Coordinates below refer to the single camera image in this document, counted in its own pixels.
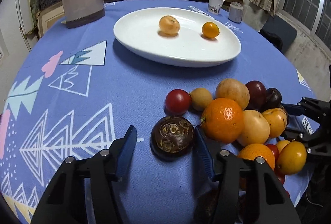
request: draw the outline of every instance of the white cable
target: white cable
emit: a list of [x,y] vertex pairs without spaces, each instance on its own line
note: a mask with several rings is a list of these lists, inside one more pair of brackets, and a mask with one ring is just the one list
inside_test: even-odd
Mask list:
[[306,193],[307,201],[308,201],[310,204],[312,204],[312,205],[317,205],[317,206],[320,206],[320,207],[323,207],[323,205],[319,205],[319,204],[314,204],[314,203],[312,203],[312,202],[308,199],[307,191],[305,191],[305,193]]

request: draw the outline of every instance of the tablecloth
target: tablecloth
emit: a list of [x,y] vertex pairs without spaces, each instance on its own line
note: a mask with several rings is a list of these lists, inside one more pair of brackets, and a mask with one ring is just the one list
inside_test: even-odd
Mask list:
[[[113,26],[125,14],[150,7],[191,9],[214,17],[238,36],[241,53],[228,63],[201,69],[167,66],[131,53],[115,40]],[[132,163],[127,176],[114,183],[124,223],[192,223],[196,199],[214,185],[194,151],[174,162],[153,156],[150,132],[165,116],[167,93],[196,87],[215,92],[222,79],[231,77],[275,87],[285,103],[314,94],[277,49],[245,23],[230,22],[224,10],[212,15],[206,3],[182,0],[122,1],[105,10],[105,17],[75,29],[58,21],[27,56],[2,115],[0,190],[21,222],[29,223],[64,158],[91,157],[134,125],[138,141]],[[184,117],[199,123],[194,113]],[[224,147],[237,152],[232,145]],[[310,175],[305,168],[286,177],[293,203]]]

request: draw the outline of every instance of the can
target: can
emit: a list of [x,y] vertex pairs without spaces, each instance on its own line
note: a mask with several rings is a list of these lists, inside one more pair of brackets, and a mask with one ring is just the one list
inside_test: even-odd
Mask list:
[[229,11],[229,20],[235,23],[241,23],[244,15],[244,7],[238,2],[232,2]]

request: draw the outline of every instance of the plate rim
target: plate rim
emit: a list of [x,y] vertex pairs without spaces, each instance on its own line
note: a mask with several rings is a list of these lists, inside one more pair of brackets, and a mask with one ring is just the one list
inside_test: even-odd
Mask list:
[[232,35],[235,36],[235,38],[238,40],[239,42],[239,50],[238,52],[232,57],[232,58],[229,58],[227,60],[212,60],[212,61],[206,61],[206,60],[203,60],[203,61],[199,61],[199,60],[190,60],[190,59],[183,59],[183,58],[178,58],[178,57],[174,57],[174,56],[162,56],[160,54],[155,54],[155,53],[152,53],[152,52],[148,52],[148,51],[144,51],[144,50],[141,50],[141,49],[137,49],[137,48],[133,48],[131,46],[128,46],[128,45],[125,45],[124,42],[122,42],[120,40],[120,38],[118,38],[116,36],[116,33],[115,33],[115,28],[118,27],[117,25],[120,23],[121,20],[124,20],[126,16],[132,14],[132,13],[136,13],[136,12],[139,12],[139,11],[142,11],[142,10],[151,10],[151,9],[171,9],[171,10],[184,10],[184,11],[188,11],[188,12],[193,12],[195,14],[199,14],[201,16],[205,16],[204,14],[201,14],[201,13],[198,13],[198,12],[195,12],[195,11],[192,11],[192,10],[187,10],[187,9],[182,9],[182,8],[174,8],[174,7],[153,7],[153,8],[146,8],[146,9],[139,9],[139,10],[135,10],[135,11],[132,11],[132,12],[129,12],[128,14],[125,14],[123,17],[119,18],[116,23],[114,24],[114,27],[113,27],[113,33],[114,33],[114,36],[115,38],[118,40],[119,43],[121,43],[123,46],[125,46],[127,49],[131,48],[135,51],[139,51],[141,53],[145,53],[145,54],[149,54],[149,55],[152,55],[152,56],[156,56],[156,57],[160,57],[160,58],[163,58],[163,59],[171,59],[171,60],[175,60],[175,61],[178,61],[178,60],[181,60],[183,62],[187,62],[187,63],[209,63],[209,64],[212,64],[212,63],[219,63],[221,62],[220,64],[223,64],[223,63],[226,63],[226,62],[229,62],[233,59],[235,59],[241,52],[241,42],[239,40],[239,38],[236,36],[236,34],[231,31],[229,28],[227,28],[223,23],[221,23],[220,21],[216,20],[214,17],[209,17],[209,19],[211,20],[214,20],[220,24],[222,24],[225,28],[227,28]]

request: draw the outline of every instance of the window frame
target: window frame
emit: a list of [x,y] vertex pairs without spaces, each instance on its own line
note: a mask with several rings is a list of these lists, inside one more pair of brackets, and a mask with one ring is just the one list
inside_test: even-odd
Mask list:
[[322,18],[322,13],[323,13],[323,7],[324,7],[324,1],[325,0],[319,0],[319,6],[317,9],[317,15],[313,24],[312,29],[310,30],[308,27],[306,27],[303,23],[301,23],[299,20],[294,18],[291,14],[287,13],[285,10],[283,10],[284,5],[285,5],[286,0],[279,0],[278,3],[278,12],[279,14],[287,17],[290,21],[292,21],[295,25],[297,25],[299,28],[302,29],[302,31],[310,36],[314,41],[316,41],[321,48],[325,51],[325,53],[331,57],[331,48],[328,48],[328,46],[316,35],[318,24]]

